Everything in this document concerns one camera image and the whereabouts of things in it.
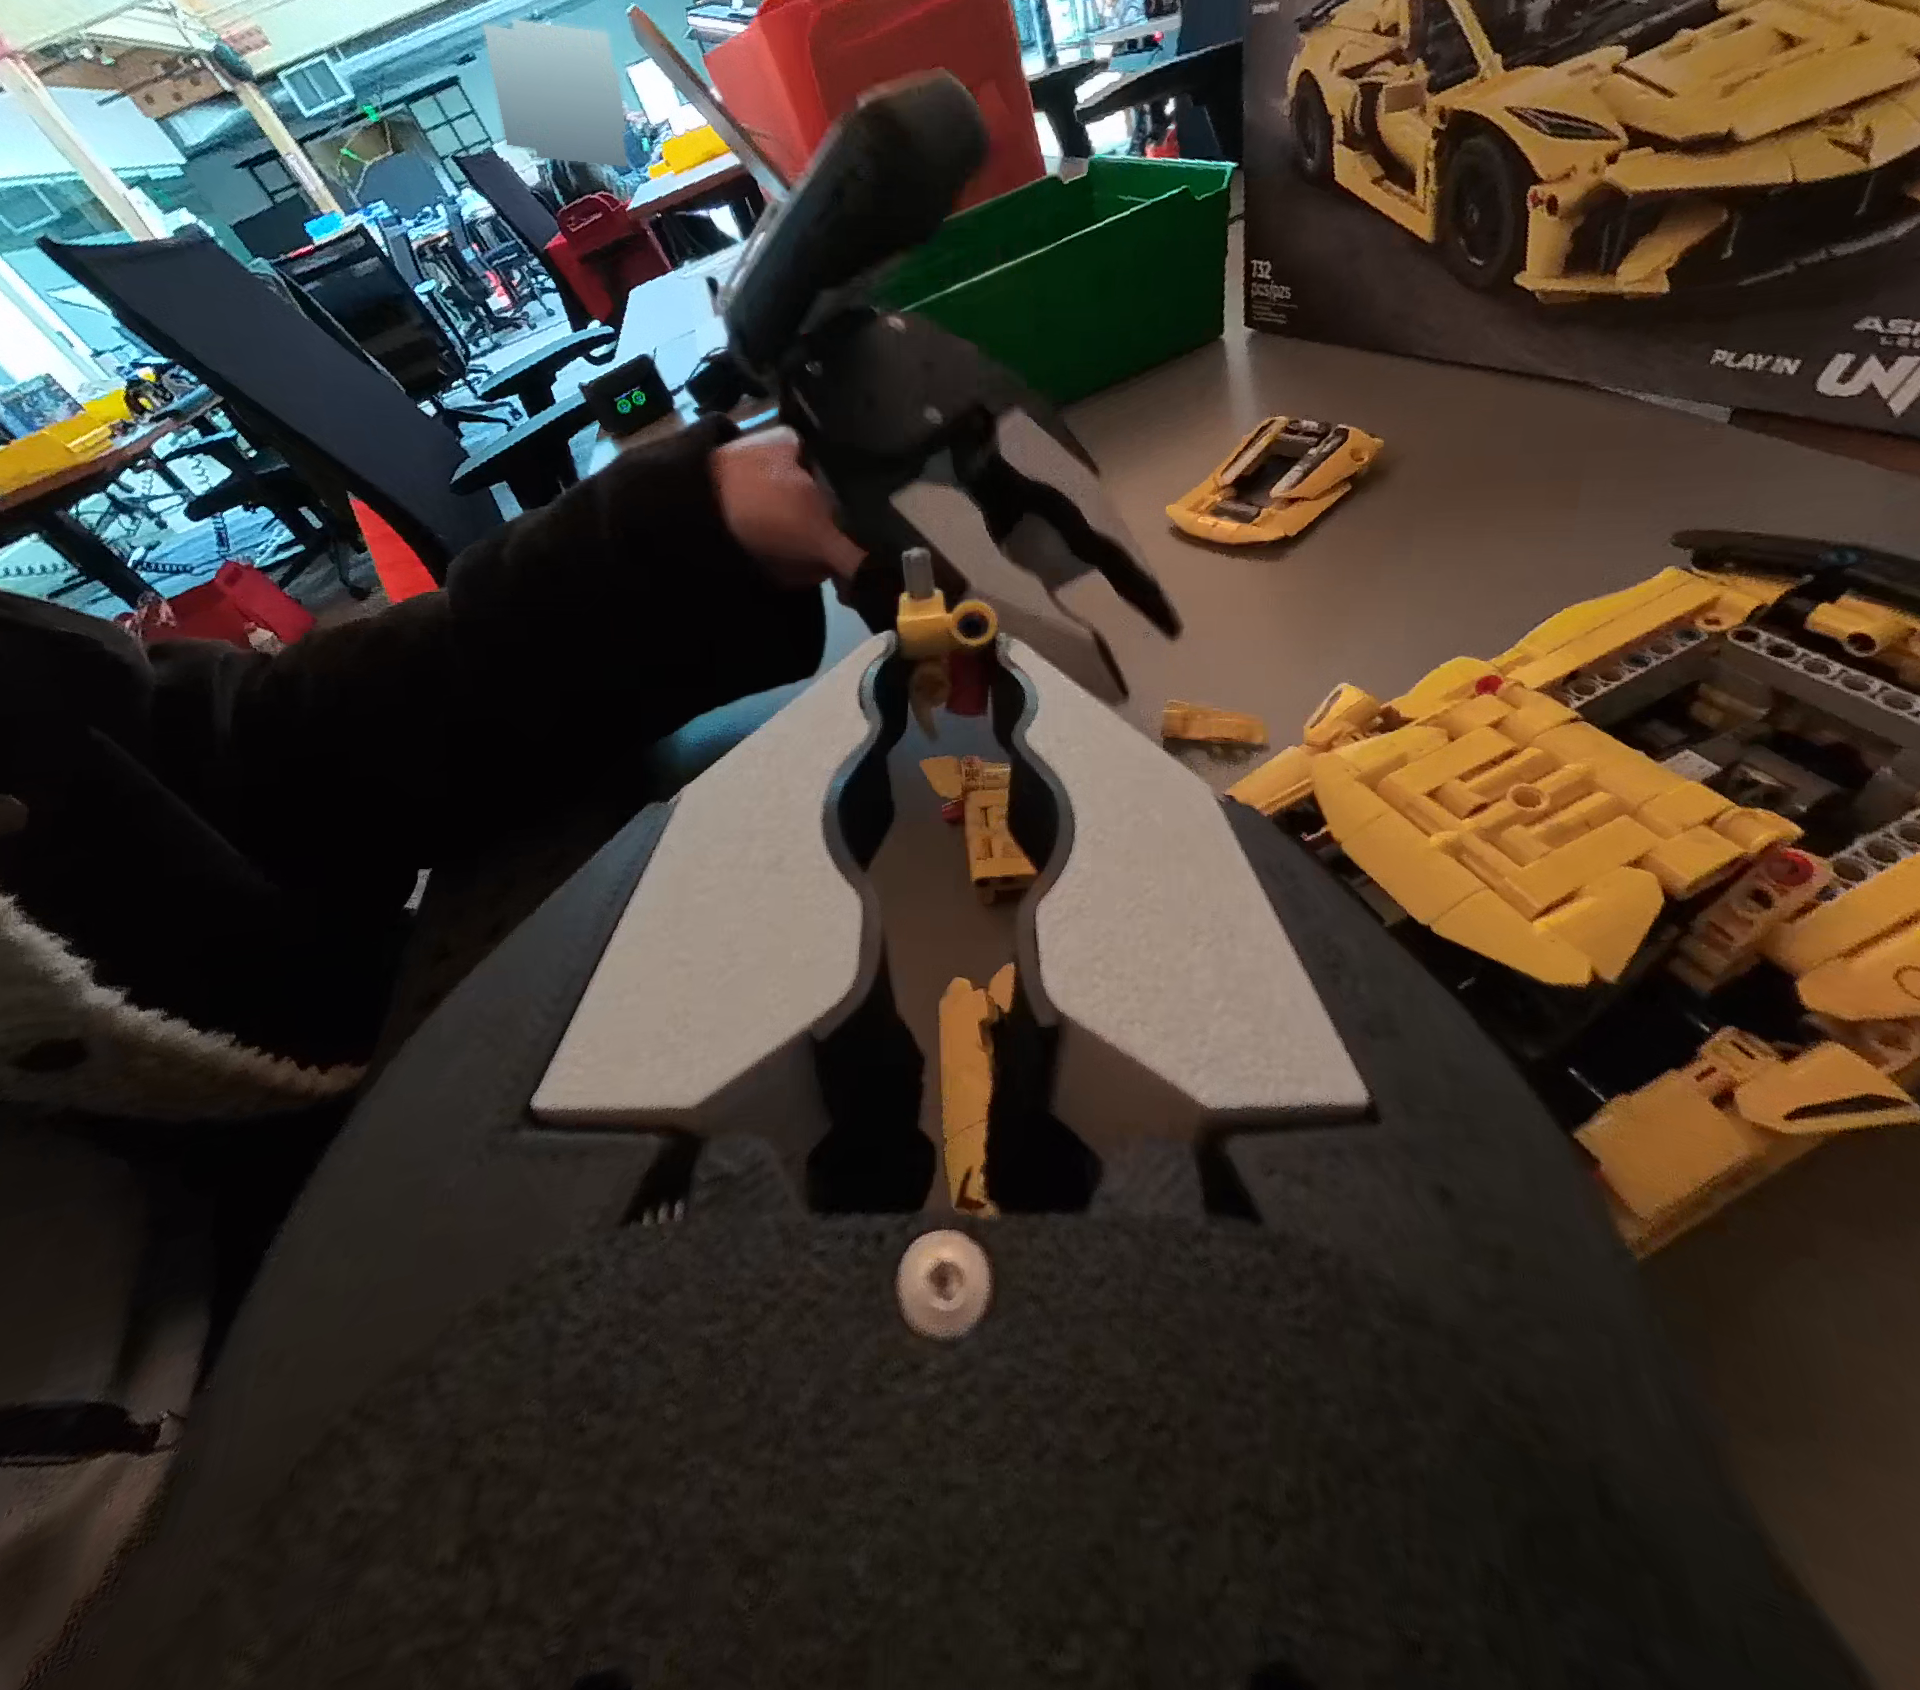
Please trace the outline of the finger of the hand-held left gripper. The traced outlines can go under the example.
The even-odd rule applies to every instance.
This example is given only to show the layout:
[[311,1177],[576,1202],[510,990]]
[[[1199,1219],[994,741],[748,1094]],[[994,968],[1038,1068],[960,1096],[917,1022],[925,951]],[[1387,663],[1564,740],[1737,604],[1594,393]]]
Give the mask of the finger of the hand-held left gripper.
[[925,550],[994,608],[999,633],[1041,656],[1102,702],[1123,702],[1129,686],[1099,632],[1082,619],[1044,576],[999,547],[978,505],[952,484],[917,480],[892,493],[894,511]]
[[1045,416],[1008,405],[980,459],[980,511],[999,556],[1029,573],[1061,612],[1089,577],[1164,640],[1183,619],[1095,464]]

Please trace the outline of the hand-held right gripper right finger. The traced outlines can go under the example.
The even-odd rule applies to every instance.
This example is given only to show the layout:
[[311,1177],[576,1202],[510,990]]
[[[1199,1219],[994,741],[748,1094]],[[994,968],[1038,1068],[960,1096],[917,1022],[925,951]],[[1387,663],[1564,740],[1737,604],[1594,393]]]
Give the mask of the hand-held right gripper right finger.
[[1346,1127],[1374,1096],[1215,793],[1005,640],[992,727],[1033,863],[994,1027],[990,1198],[1076,1212],[1143,1148]]

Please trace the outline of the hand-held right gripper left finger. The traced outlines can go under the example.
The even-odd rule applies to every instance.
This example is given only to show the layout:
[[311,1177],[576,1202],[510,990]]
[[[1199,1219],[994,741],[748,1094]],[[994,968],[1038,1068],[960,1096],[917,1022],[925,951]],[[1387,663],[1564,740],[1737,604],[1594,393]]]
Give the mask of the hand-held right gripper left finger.
[[925,1060],[871,865],[907,661],[871,635],[675,793],[530,1094],[557,1132],[756,1140],[825,1213],[925,1203]]

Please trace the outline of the small yellow pin connector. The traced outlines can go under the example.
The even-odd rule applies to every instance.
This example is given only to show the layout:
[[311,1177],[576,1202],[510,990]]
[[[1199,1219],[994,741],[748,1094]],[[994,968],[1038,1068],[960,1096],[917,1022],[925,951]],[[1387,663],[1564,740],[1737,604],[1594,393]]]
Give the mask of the small yellow pin connector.
[[901,591],[894,638],[907,663],[907,706],[925,740],[944,715],[981,718],[997,670],[997,613],[981,597],[949,602],[934,576],[931,552],[901,550]]

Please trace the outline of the yellow headlight panel piece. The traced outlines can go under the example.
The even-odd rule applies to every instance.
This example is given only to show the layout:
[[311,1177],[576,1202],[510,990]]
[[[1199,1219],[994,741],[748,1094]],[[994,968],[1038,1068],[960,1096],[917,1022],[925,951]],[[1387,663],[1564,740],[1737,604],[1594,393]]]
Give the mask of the yellow headlight panel piece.
[[1356,424],[1273,413],[1191,490],[1164,505],[1171,530],[1234,550],[1286,543],[1346,497],[1383,454]]

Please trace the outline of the yellow hood panel assembly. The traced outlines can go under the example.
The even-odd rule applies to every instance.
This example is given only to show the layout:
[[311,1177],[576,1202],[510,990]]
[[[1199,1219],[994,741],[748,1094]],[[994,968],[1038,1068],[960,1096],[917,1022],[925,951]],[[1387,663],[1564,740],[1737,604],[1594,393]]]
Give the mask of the yellow hood panel assembly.
[[942,818],[960,830],[974,894],[994,906],[1017,898],[1038,865],[1009,825],[1011,765],[1001,758],[925,755],[921,773],[942,803]]

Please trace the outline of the yellow toy brick car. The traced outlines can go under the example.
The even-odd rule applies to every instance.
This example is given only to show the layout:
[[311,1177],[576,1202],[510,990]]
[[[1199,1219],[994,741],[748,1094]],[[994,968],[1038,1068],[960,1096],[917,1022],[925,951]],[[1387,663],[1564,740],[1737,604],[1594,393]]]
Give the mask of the yellow toy brick car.
[[1372,915],[1581,1148],[1632,1251],[1915,1123],[1915,563],[1734,532],[1401,694],[1338,686],[1220,805],[1327,1010]]

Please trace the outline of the person's left forearm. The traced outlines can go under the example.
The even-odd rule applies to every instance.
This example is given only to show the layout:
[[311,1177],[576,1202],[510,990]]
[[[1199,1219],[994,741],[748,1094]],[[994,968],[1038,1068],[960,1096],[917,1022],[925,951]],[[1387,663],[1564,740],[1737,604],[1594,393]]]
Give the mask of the person's left forearm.
[[619,454],[383,618],[382,725],[447,762],[425,800],[454,830],[569,809],[696,718],[817,670],[827,582],[767,577],[709,500],[708,455],[735,435],[709,418]]

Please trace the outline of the person's left hand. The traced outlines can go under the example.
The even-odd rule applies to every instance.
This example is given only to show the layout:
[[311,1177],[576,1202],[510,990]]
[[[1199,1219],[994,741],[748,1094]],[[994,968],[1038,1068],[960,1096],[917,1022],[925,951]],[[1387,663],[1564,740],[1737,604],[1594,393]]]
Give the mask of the person's left hand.
[[761,573],[790,587],[851,583],[865,552],[838,524],[791,430],[745,432],[706,466],[721,524]]

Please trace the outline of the green plastic bin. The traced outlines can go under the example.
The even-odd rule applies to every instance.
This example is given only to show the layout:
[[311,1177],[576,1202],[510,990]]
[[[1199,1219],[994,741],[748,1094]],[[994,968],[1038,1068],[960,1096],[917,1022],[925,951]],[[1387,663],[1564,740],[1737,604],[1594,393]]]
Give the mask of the green plastic bin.
[[1070,405],[1224,336],[1236,167],[1094,157],[952,214],[871,284]]

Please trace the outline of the red plastic tote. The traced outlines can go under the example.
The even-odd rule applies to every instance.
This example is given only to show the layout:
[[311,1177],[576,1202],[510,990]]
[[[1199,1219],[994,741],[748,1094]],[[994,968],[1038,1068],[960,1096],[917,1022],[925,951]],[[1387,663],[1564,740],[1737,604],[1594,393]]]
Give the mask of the red plastic tote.
[[864,94],[934,69],[971,94],[988,132],[960,210],[1045,174],[1009,0],[764,0],[708,52],[706,69],[743,137],[788,182]]

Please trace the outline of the small red bin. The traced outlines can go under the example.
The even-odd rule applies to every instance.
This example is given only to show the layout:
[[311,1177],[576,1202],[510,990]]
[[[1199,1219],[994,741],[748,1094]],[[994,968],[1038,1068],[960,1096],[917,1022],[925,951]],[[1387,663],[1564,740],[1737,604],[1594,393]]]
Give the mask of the small red bin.
[[611,191],[565,203],[541,256],[568,307],[611,331],[623,322],[628,297],[673,269],[654,225]]

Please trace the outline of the black box green lights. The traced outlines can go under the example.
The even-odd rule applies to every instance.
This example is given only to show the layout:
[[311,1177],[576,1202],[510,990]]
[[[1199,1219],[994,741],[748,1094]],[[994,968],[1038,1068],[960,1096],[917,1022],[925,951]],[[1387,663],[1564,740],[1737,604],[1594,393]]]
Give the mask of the black box green lights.
[[649,354],[598,365],[582,383],[589,418],[608,438],[626,438],[677,416],[675,390]]

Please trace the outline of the black mesh chair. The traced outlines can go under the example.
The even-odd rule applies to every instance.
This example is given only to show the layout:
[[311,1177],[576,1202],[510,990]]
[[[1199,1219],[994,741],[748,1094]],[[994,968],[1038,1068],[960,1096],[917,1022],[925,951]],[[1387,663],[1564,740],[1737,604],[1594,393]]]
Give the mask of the black mesh chair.
[[1242,162],[1242,46],[1250,0],[1179,0],[1173,46],[1135,69],[1097,69],[1071,95],[1071,114],[1092,124],[1170,108],[1177,154]]

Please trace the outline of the black office chair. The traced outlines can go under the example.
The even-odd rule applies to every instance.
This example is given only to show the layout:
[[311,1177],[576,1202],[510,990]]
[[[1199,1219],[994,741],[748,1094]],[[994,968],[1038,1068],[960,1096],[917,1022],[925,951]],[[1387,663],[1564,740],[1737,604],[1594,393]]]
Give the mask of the black office chair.
[[442,289],[402,266],[362,222],[272,258],[266,269],[326,334],[457,439],[470,430],[495,438],[530,421],[555,403],[563,369],[611,355],[613,331],[588,323],[482,369]]

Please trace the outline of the dark toy car box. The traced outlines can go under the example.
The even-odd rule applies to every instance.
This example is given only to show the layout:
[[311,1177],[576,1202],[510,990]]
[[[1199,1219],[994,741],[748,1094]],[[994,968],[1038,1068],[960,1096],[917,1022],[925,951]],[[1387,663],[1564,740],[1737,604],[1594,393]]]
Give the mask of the dark toy car box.
[[1245,0],[1251,329],[1915,432],[1917,0]]

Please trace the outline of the black tilted panel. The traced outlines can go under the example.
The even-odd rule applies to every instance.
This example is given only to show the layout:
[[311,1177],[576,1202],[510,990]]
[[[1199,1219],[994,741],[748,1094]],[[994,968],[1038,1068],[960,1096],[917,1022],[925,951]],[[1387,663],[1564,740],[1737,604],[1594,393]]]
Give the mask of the black tilted panel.
[[36,246],[125,331],[220,395],[309,488],[394,528],[429,573],[503,528],[489,496],[454,488],[468,454],[450,430],[201,228],[125,241],[40,235]]

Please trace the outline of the white striped shirt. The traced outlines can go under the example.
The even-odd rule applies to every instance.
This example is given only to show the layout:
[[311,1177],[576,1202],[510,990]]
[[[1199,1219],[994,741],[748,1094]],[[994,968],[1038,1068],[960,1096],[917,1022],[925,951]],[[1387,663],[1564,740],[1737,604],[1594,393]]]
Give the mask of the white striped shirt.
[[31,1685],[178,1462],[211,1318],[197,1203],[84,1127],[4,1123],[1,1683]]

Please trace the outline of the yellow plastic tray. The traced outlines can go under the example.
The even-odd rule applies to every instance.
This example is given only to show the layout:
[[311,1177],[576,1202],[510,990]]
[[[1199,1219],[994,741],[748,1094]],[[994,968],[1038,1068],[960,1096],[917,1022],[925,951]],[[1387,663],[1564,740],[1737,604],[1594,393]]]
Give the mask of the yellow plastic tray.
[[125,439],[132,408],[124,388],[1,443],[1,496],[28,491],[111,454]]

